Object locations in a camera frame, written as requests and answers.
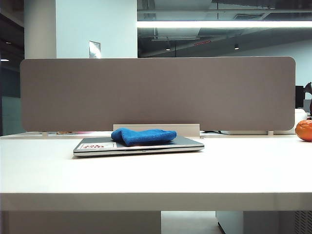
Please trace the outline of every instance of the ceiling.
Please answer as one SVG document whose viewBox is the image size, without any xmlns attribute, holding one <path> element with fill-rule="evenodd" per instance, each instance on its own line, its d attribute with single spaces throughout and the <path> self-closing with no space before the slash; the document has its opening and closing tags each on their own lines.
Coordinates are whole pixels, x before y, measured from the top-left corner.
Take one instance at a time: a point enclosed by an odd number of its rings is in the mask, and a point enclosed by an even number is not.
<svg viewBox="0 0 312 234">
<path fill-rule="evenodd" d="M 266 10 L 287 11 L 268 13 Z M 138 20 L 312 20 L 312 0 L 137 0 Z M 218 56 L 242 48 L 312 39 L 312 31 L 230 29 L 138 29 L 139 57 L 193 56 L 203 50 Z M 1 67 L 19 70 L 24 58 L 23 0 L 0 2 L 0 56 L 9 62 Z"/>
<path fill-rule="evenodd" d="M 312 0 L 137 0 L 137 20 L 312 20 Z M 294 11 L 307 10 L 305 13 Z M 234 49 L 236 41 L 241 44 L 250 40 L 264 40 L 265 45 L 312 39 L 300 30 L 268 29 L 138 29 L 139 57 L 194 56 L 196 50 L 217 50 L 214 56 L 226 54 Z"/>
<path fill-rule="evenodd" d="M 0 62 L 1 67 L 19 70 L 24 59 L 23 0 L 1 0 L 0 57 L 10 60 Z"/>
</svg>

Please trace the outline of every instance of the laptop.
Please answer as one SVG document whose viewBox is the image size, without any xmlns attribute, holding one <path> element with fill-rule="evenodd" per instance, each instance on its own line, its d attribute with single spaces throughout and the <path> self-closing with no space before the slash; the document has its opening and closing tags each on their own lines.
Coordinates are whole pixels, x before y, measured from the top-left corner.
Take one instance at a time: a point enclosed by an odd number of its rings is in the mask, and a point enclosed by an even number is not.
<svg viewBox="0 0 312 234">
<path fill-rule="evenodd" d="M 85 138 L 74 149 L 74 156 L 118 156 L 129 154 L 151 154 L 198 151 L 204 149 L 204 144 L 197 141 L 177 136 L 172 141 L 161 145 L 144 145 L 127 147 L 120 142 L 115 142 L 111 137 Z"/>
</svg>

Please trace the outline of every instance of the white desk shelf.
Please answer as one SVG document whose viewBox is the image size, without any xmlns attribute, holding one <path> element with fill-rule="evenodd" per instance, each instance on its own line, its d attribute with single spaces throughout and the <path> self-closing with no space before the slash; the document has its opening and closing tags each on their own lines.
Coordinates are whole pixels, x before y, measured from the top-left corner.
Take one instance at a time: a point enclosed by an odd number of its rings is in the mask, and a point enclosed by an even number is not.
<svg viewBox="0 0 312 234">
<path fill-rule="evenodd" d="M 197 153 L 73 158 L 81 139 L 8 139 L 4 211 L 311 210 L 312 143 L 206 136 Z"/>
</svg>

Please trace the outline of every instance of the fluorescent light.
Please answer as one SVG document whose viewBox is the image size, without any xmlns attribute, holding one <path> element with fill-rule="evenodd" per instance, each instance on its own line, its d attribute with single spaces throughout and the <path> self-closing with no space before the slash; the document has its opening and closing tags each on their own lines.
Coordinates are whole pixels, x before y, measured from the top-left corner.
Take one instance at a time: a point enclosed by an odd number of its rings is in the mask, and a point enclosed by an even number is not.
<svg viewBox="0 0 312 234">
<path fill-rule="evenodd" d="M 138 21 L 138 28 L 312 28 L 312 21 Z"/>
</svg>

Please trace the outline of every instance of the blue cloth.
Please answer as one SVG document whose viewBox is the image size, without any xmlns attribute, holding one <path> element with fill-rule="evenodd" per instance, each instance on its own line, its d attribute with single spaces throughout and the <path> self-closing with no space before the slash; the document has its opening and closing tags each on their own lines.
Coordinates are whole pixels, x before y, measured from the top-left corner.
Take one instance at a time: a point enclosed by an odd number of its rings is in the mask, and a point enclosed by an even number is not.
<svg viewBox="0 0 312 234">
<path fill-rule="evenodd" d="M 128 128 L 118 128 L 112 132 L 112 139 L 124 142 L 127 146 L 159 144 L 176 137 L 176 131 L 164 131 L 161 129 L 150 129 L 146 131 L 133 131 Z"/>
</svg>

